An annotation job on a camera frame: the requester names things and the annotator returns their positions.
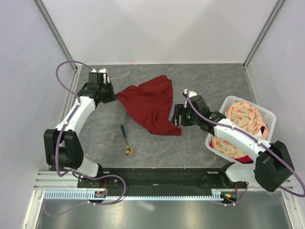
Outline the dark red cloth napkin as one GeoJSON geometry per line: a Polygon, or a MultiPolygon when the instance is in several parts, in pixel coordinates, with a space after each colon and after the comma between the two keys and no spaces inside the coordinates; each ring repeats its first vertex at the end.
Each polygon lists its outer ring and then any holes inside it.
{"type": "Polygon", "coordinates": [[[127,114],[153,135],[181,136],[182,131],[169,120],[173,104],[172,81],[160,75],[138,86],[117,93],[127,114]]]}

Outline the teal handled gold spoon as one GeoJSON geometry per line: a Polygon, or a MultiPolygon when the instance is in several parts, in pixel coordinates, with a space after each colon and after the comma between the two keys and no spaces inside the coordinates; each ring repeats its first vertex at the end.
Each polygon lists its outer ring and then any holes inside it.
{"type": "Polygon", "coordinates": [[[122,132],[123,138],[124,138],[124,140],[125,140],[125,142],[127,144],[127,149],[126,149],[125,153],[128,156],[132,156],[134,154],[134,150],[129,146],[127,135],[126,135],[126,132],[125,132],[125,128],[124,128],[123,125],[121,125],[120,128],[121,128],[121,132],[122,132]]]}

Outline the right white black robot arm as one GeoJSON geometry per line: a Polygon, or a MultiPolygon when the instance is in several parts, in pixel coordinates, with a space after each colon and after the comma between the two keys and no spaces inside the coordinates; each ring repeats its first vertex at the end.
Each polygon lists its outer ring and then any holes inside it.
{"type": "Polygon", "coordinates": [[[204,99],[194,91],[185,90],[186,101],[174,107],[171,122],[175,126],[197,125],[202,131],[228,141],[249,156],[253,163],[232,162],[218,176],[222,187],[228,188],[235,182],[256,182],[263,189],[274,192],[294,172],[286,145],[274,143],[243,130],[216,111],[211,112],[204,99]]]}

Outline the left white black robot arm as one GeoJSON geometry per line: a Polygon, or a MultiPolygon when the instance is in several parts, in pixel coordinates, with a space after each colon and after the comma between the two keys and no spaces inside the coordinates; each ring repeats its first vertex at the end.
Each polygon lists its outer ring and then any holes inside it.
{"type": "Polygon", "coordinates": [[[54,128],[44,132],[46,162],[49,166],[73,171],[88,177],[93,187],[104,184],[102,166],[84,156],[79,133],[90,114],[100,103],[117,99],[108,71],[103,68],[89,73],[87,83],[76,94],[76,100],[66,117],[54,128]]]}

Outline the floral peach cloth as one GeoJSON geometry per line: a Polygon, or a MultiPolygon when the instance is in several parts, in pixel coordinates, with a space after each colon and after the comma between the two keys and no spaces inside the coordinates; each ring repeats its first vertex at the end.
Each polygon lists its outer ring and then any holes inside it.
{"type": "MultiPolygon", "coordinates": [[[[227,109],[225,116],[243,130],[261,139],[267,139],[269,130],[263,122],[263,116],[255,106],[245,101],[239,101],[227,109]]],[[[247,155],[230,142],[216,136],[212,137],[210,146],[232,159],[247,155]]]]}

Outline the red cloth in basket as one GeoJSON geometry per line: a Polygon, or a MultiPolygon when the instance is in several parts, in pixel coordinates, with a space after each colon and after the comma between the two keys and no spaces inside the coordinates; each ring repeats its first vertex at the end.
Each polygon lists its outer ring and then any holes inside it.
{"type": "Polygon", "coordinates": [[[242,163],[242,164],[252,164],[254,161],[247,155],[240,158],[235,158],[236,161],[242,163]]]}

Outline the white plastic laundry basket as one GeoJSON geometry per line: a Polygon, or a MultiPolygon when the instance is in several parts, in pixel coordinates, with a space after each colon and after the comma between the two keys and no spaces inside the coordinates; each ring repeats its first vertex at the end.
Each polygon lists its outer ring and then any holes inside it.
{"type": "MultiPolygon", "coordinates": [[[[259,112],[261,113],[261,115],[263,116],[263,122],[266,124],[267,126],[267,129],[269,130],[269,133],[268,133],[268,137],[266,140],[270,141],[271,140],[271,137],[272,137],[272,134],[273,134],[273,131],[274,131],[274,128],[275,128],[275,123],[276,123],[276,116],[274,113],[272,113],[271,111],[268,111],[266,110],[265,108],[261,107],[261,106],[258,106],[254,103],[251,103],[243,98],[239,98],[239,97],[236,97],[236,96],[228,96],[226,97],[225,101],[223,102],[219,112],[222,113],[222,114],[225,114],[225,112],[227,111],[227,109],[229,107],[231,107],[232,104],[236,103],[236,102],[239,102],[239,101],[245,101],[253,106],[255,106],[259,112]]],[[[209,134],[205,140],[205,144],[206,144],[206,147],[212,151],[213,153],[217,154],[218,156],[221,156],[223,157],[224,159],[226,160],[229,160],[229,161],[236,161],[235,159],[232,159],[228,156],[226,156],[225,154],[222,154],[220,152],[218,152],[217,150],[213,149],[211,146],[210,146],[210,143],[211,143],[211,139],[212,137],[214,137],[213,135],[209,134]]]]}

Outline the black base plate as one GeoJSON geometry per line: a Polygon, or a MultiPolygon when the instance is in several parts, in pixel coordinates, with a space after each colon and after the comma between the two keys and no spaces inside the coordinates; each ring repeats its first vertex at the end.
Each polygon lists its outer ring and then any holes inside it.
{"type": "Polygon", "coordinates": [[[214,189],[246,188],[245,182],[234,183],[222,168],[104,168],[110,178],[101,181],[81,179],[78,188],[105,188],[116,195],[128,194],[202,194],[214,189]]]}

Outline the left aluminium frame post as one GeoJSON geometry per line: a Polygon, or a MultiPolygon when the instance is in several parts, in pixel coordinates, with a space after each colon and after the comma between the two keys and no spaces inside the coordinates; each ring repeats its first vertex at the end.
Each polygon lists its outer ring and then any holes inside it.
{"type": "Polygon", "coordinates": [[[59,30],[57,29],[49,11],[47,10],[47,7],[45,6],[44,2],[42,0],[33,0],[33,3],[36,5],[37,9],[40,12],[40,15],[44,19],[46,25],[48,26],[51,34],[53,35],[55,41],[57,42],[58,46],[60,47],[61,51],[63,52],[66,60],[72,61],[73,57],[71,53],[68,50],[68,47],[66,46],[59,30]]]}

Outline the aluminium frame post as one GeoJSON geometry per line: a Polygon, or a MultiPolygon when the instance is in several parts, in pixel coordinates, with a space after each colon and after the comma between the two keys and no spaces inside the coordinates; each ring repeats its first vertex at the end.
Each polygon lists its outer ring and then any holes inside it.
{"type": "Polygon", "coordinates": [[[66,46],[59,30],[57,29],[49,11],[47,10],[47,7],[45,6],[44,2],[42,0],[33,0],[33,3],[36,5],[37,9],[40,12],[40,15],[44,19],[46,25],[48,26],[51,34],[53,35],[55,41],[57,42],[58,46],[60,47],[61,51],[63,52],[66,60],[72,61],[73,57],[71,53],[68,50],[68,47],[66,46]]]}
{"type": "Polygon", "coordinates": [[[250,61],[253,59],[254,55],[258,51],[260,45],[262,44],[265,36],[269,32],[271,26],[273,25],[277,15],[281,11],[282,7],[284,6],[286,0],[277,0],[275,5],[273,6],[269,16],[267,17],[262,29],[260,30],[254,44],[252,45],[245,61],[243,62],[242,66],[243,69],[245,70],[247,66],[250,64],[250,61]]]}

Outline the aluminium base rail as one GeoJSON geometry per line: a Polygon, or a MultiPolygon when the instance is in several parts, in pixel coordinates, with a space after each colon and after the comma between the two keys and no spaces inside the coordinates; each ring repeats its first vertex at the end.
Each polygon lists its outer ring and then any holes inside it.
{"type": "Polygon", "coordinates": [[[76,190],[78,179],[72,173],[59,177],[55,171],[39,171],[22,229],[35,229],[46,190],[76,190]]]}

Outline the right aluminium frame post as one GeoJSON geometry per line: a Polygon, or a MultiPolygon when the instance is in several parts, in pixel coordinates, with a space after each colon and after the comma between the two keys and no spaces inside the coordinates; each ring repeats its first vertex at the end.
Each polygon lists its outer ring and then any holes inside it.
{"type": "Polygon", "coordinates": [[[254,44],[252,45],[245,61],[243,62],[242,66],[243,69],[245,70],[247,66],[250,64],[250,61],[253,59],[254,55],[258,51],[260,45],[262,44],[265,36],[269,32],[271,26],[273,25],[277,15],[281,11],[282,7],[284,6],[286,0],[277,0],[275,5],[273,6],[269,16],[267,17],[262,29],[260,30],[254,44]]]}

